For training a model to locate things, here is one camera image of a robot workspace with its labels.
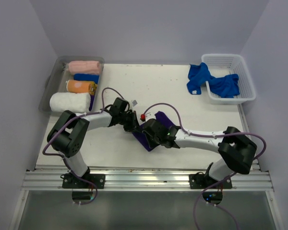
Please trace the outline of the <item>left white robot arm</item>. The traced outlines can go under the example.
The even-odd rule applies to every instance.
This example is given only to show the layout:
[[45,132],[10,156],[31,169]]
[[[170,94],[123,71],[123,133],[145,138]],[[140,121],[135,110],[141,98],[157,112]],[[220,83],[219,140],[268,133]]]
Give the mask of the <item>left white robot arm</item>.
[[122,125],[125,132],[140,132],[136,112],[130,103],[116,98],[113,104],[103,107],[98,112],[76,114],[64,111],[47,136],[44,155],[59,156],[74,175],[73,182],[79,188],[89,185],[89,167],[84,162],[80,149],[86,133],[90,130]]

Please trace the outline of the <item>orange polka dot towel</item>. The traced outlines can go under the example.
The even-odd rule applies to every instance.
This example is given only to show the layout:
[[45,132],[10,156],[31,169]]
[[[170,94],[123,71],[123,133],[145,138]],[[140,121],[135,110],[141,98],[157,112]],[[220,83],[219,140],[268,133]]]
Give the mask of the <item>orange polka dot towel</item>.
[[97,84],[93,81],[76,81],[69,80],[66,82],[67,92],[72,93],[89,93],[94,95],[97,89]]

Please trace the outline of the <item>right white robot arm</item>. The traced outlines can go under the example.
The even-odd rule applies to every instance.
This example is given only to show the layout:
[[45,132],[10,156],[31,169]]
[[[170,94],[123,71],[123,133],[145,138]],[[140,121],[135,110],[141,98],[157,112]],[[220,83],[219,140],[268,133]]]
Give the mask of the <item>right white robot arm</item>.
[[195,148],[220,154],[221,159],[211,163],[204,176],[204,182],[210,188],[217,187],[233,173],[249,174],[257,151],[256,144],[232,126],[224,132],[202,132],[193,136],[190,130],[184,132],[182,127],[175,125],[166,127],[152,118],[144,123],[142,133],[150,147]]

